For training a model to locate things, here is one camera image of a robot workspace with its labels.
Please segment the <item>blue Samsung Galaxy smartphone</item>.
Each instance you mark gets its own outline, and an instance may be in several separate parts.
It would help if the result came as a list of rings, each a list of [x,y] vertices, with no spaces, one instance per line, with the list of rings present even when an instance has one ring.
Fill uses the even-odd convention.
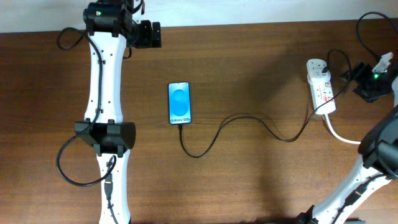
[[[171,125],[192,122],[189,82],[168,84],[169,123]]]

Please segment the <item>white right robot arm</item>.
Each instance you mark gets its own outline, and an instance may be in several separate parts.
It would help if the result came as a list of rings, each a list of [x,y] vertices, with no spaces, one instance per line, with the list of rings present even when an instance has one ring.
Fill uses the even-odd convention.
[[[397,178],[397,79],[388,84],[394,93],[393,110],[362,141],[349,141],[334,131],[329,114],[336,110],[331,74],[322,59],[307,62],[315,113],[339,140],[358,145],[359,157],[344,181],[322,202],[299,214],[294,223],[344,223],[376,190]]]

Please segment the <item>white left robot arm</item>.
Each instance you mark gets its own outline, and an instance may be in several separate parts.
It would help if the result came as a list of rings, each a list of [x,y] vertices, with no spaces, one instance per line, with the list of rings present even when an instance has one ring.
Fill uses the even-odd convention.
[[[91,80],[84,120],[75,131],[91,146],[101,185],[100,223],[130,223],[127,166],[136,140],[136,125],[121,109],[121,70],[125,50],[160,48],[159,22],[143,21],[145,2],[96,1],[83,11],[91,40]]]

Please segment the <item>white charger adapter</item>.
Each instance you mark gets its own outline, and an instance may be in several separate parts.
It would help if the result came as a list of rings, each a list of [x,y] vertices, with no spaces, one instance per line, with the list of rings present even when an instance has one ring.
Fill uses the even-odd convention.
[[[327,64],[322,59],[310,59],[307,64],[307,80],[309,84],[318,82],[328,82],[331,79],[331,74],[328,70]]]

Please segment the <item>white power strip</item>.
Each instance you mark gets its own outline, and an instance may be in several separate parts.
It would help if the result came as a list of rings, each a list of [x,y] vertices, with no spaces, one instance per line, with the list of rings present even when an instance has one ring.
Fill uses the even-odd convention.
[[[317,115],[330,114],[336,110],[331,81],[310,85],[313,107]]]

